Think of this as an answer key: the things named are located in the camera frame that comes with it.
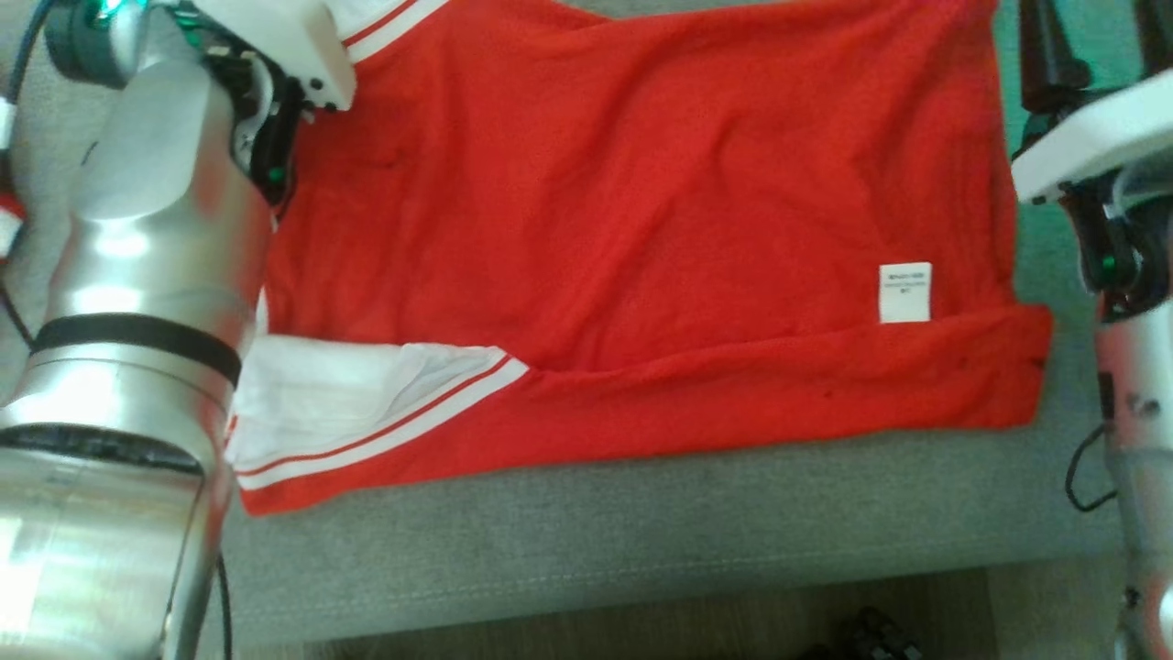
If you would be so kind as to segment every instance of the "black band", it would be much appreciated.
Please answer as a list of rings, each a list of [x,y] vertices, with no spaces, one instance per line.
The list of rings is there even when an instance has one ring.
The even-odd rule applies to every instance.
[[[55,318],[41,327],[33,353],[80,345],[129,345],[185,358],[215,369],[232,383],[240,380],[240,356],[195,327],[137,313],[88,313]]]

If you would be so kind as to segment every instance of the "gray fabric surface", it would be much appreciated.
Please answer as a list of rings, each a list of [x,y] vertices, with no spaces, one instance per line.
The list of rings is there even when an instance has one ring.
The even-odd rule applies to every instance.
[[[630,15],[714,2],[584,4]],[[12,63],[30,5],[0,2],[0,72]],[[1065,5],[1078,45],[1091,54],[1133,40],[1127,4]],[[1013,6],[1003,7],[996,34],[1008,135],[1017,142],[1013,16]],[[1105,80],[1126,80],[1137,68],[1118,54],[1094,63]],[[6,273],[34,326],[67,230],[69,182],[110,97],[62,81],[38,54],[16,152],[33,225]],[[1057,320],[1033,427],[523,470],[354,494],[260,520],[236,510],[224,551],[239,638],[340,638],[1116,547],[1114,510],[1078,516],[1062,490],[1072,447],[1097,423],[1092,301],[1077,281],[1073,238],[1056,209],[1024,209],[1019,241],[1021,294],[1049,304]],[[7,393],[25,353],[6,322],[0,349]],[[1085,477],[1090,491],[1106,485],[1096,461]]]

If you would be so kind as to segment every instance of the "silver robotic arm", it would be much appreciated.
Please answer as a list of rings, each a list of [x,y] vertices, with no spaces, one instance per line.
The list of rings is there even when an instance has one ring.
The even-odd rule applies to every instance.
[[[353,69],[318,0],[60,0],[46,36],[68,77],[124,88],[0,410],[0,656],[191,658],[271,207]]]
[[[1128,553],[1117,660],[1173,660],[1173,5],[1135,0],[1145,77],[1089,89],[1049,0],[1022,0],[1024,202],[1058,202],[1099,295],[1107,461]]]

